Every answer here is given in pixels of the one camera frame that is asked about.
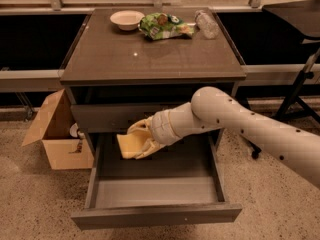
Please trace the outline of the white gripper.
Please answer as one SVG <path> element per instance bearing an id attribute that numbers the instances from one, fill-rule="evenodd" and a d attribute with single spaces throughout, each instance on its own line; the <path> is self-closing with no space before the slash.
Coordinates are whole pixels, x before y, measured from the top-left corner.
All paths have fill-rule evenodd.
<path id="1" fill-rule="evenodd" d="M 177 109 L 167 109 L 156 112 L 152 118 L 142 119 L 131 125 L 127 133 L 136 131 L 149 132 L 153 139 L 148 138 L 138 149 L 136 159 L 142 159 L 159 151 L 165 146 L 170 146 L 181 140 L 181 137 L 174 131 L 174 124 L 177 123 Z"/>

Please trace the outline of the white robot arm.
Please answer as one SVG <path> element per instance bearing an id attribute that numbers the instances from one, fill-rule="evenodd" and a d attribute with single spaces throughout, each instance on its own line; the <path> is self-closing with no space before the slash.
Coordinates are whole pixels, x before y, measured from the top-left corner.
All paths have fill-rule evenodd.
<path id="1" fill-rule="evenodd" d="M 203 87 L 190 102 L 132 125 L 128 134 L 134 142 L 123 156 L 140 159 L 188 135 L 221 128 L 243 136 L 320 187 L 320 136 L 248 110 L 215 87 Z"/>

